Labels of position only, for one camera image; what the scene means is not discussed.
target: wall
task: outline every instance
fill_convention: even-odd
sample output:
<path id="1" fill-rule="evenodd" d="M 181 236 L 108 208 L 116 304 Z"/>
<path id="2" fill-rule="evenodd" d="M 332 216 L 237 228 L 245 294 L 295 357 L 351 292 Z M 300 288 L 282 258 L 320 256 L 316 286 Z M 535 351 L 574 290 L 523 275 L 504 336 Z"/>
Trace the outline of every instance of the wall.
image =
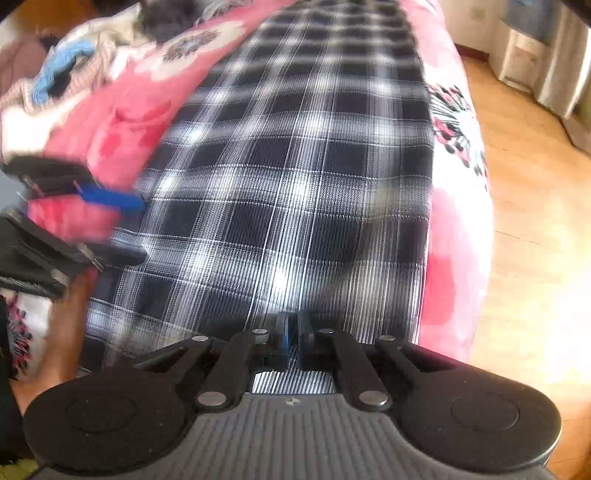
<path id="1" fill-rule="evenodd" d="M 439 0 L 455 43 L 489 53 L 508 0 Z"/>

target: hand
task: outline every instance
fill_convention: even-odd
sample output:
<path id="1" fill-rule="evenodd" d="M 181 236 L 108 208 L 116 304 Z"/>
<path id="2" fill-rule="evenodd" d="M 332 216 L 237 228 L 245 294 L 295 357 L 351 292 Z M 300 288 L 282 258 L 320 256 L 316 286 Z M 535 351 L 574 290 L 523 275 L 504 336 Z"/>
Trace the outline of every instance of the hand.
<path id="1" fill-rule="evenodd" d="M 78 276 L 66 294 L 57 300 L 49 317 L 46 350 L 39 370 L 28 381 L 11 381 L 11 388 L 21 414 L 45 390 L 76 377 L 86 326 L 88 299 L 97 272 L 88 270 Z"/>

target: red and white patterned fabric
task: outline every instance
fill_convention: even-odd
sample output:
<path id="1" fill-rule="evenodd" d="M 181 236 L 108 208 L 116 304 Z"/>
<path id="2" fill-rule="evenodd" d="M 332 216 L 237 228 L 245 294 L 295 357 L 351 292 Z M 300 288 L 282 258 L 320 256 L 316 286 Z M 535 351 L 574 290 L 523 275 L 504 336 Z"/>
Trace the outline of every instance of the red and white patterned fabric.
<path id="1" fill-rule="evenodd" d="M 254 0 L 188 30 L 85 99 L 47 143 L 44 153 L 86 161 L 114 190 L 129 190 L 189 94 L 212 65 L 232 51 L 273 12 L 294 0 Z M 80 197 L 29 204 L 29 217 L 65 241 L 109 238 L 119 215 Z"/>
<path id="2" fill-rule="evenodd" d="M 491 267 L 493 216 L 484 146 L 462 60 L 437 0 L 400 0 L 431 90 L 436 133 L 419 344 L 467 361 Z"/>

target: wooden floor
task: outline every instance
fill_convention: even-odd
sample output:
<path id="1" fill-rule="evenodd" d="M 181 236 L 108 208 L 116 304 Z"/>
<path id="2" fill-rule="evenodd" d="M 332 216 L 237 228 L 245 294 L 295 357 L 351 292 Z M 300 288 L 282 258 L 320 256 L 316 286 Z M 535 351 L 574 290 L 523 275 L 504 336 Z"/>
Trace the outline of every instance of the wooden floor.
<path id="1" fill-rule="evenodd" d="M 550 461 L 574 478 L 591 452 L 591 157 L 531 97 L 465 59 L 495 207 L 488 296 L 472 363 L 560 409 Z"/>

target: plaid blanket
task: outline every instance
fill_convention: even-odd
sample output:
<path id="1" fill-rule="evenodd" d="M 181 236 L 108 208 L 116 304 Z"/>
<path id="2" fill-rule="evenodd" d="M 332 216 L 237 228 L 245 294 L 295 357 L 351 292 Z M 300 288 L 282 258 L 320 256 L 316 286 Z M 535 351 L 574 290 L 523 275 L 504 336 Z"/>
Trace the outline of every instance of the plaid blanket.
<path id="1" fill-rule="evenodd" d="M 362 342 L 416 341 L 432 160 L 396 1 L 275 14 L 213 67 L 138 180 L 147 211 L 114 238 L 149 260 L 100 279 L 85 366 L 197 331 L 228 338 L 279 311 L 329 317 Z M 266 391 L 294 383 L 268 378 Z"/>

